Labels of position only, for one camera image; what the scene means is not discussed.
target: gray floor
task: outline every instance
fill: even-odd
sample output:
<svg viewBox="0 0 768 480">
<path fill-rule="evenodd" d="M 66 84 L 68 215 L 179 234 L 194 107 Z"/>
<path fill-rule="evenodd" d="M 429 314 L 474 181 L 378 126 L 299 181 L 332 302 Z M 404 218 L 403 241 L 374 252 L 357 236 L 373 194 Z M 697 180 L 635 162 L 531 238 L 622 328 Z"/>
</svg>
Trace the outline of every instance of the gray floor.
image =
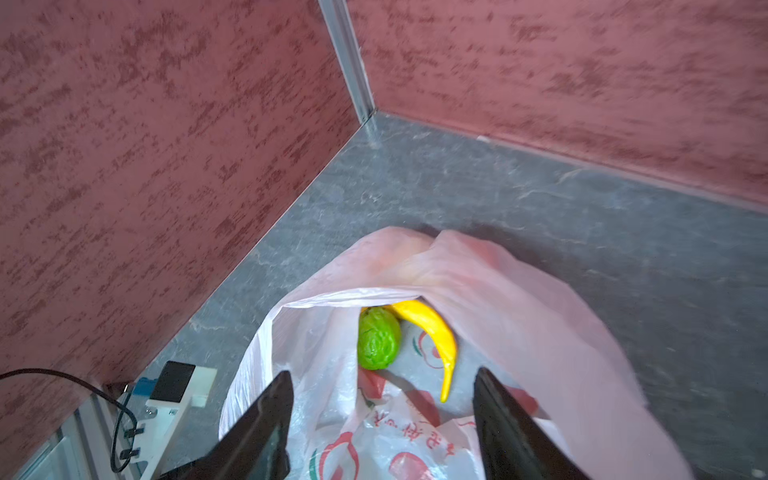
<svg viewBox="0 0 768 480">
<path fill-rule="evenodd" d="M 270 307 L 388 225 L 493 240 L 570 283 L 618 338 L 701 478 L 768 472 L 768 217 L 385 114 L 147 368 L 157 376 L 174 359 L 219 369 L 172 465 L 217 441 L 227 388 Z"/>
</svg>

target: plastic bag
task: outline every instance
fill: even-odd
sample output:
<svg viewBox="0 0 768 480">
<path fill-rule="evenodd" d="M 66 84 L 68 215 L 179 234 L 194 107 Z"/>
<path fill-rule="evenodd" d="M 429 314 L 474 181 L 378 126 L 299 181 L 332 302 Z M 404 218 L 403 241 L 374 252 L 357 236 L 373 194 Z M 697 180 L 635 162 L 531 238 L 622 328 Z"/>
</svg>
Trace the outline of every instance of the plastic bag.
<svg viewBox="0 0 768 480">
<path fill-rule="evenodd" d="M 359 369 L 364 306 L 419 297 L 453 329 L 449 400 L 428 336 L 403 323 L 381 375 Z M 485 477 L 472 383 L 488 366 L 594 480 L 693 478 L 604 324 L 561 281 L 500 246 L 446 230 L 363 237 L 264 319 L 227 394 L 220 437 L 281 370 L 293 376 L 289 478 Z"/>
</svg>

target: pink plastic bag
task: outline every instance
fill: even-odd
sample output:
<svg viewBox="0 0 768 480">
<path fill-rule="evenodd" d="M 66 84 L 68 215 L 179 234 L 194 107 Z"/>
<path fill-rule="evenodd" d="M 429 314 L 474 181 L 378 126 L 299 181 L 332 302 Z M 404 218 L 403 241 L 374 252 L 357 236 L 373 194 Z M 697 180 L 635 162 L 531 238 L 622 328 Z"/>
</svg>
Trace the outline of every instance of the pink plastic bag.
<svg viewBox="0 0 768 480">
<path fill-rule="evenodd" d="M 429 337 L 403 324 L 396 361 L 358 374 L 359 309 L 423 297 L 458 339 L 446 404 Z M 282 299 L 248 347 L 223 436 L 281 370 L 293 376 L 289 478 L 484 478 L 472 382 L 488 366 L 592 479 L 692 478 L 604 324 L 570 287 L 500 246 L 454 231 L 389 227 Z"/>
</svg>

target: yellow chili pepper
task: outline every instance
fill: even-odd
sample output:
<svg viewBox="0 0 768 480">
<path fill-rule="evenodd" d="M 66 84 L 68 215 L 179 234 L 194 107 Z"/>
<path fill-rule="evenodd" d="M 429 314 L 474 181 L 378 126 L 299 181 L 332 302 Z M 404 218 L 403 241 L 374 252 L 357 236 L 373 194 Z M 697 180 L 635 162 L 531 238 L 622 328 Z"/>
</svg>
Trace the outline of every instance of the yellow chili pepper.
<svg viewBox="0 0 768 480">
<path fill-rule="evenodd" d="M 456 339 L 453 332 L 433 308 L 418 300 L 393 303 L 391 307 L 397 316 L 424 329 L 435 343 L 443 365 L 440 401 L 445 402 L 451 390 L 453 369 L 456 364 Z"/>
</svg>

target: red textured wall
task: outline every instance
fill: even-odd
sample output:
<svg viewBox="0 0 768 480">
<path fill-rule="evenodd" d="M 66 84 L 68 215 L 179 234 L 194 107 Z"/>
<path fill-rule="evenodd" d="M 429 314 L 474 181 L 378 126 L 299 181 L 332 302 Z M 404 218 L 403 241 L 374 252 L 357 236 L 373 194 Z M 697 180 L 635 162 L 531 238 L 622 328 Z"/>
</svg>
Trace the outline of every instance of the red textured wall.
<svg viewBox="0 0 768 480">
<path fill-rule="evenodd" d="M 349 9 L 384 111 L 768 204 L 768 2 Z"/>
<path fill-rule="evenodd" d="M 10 0 L 0 370 L 133 378 L 357 128 L 315 0 Z M 85 396 L 0 384 L 0 477 Z"/>
</svg>

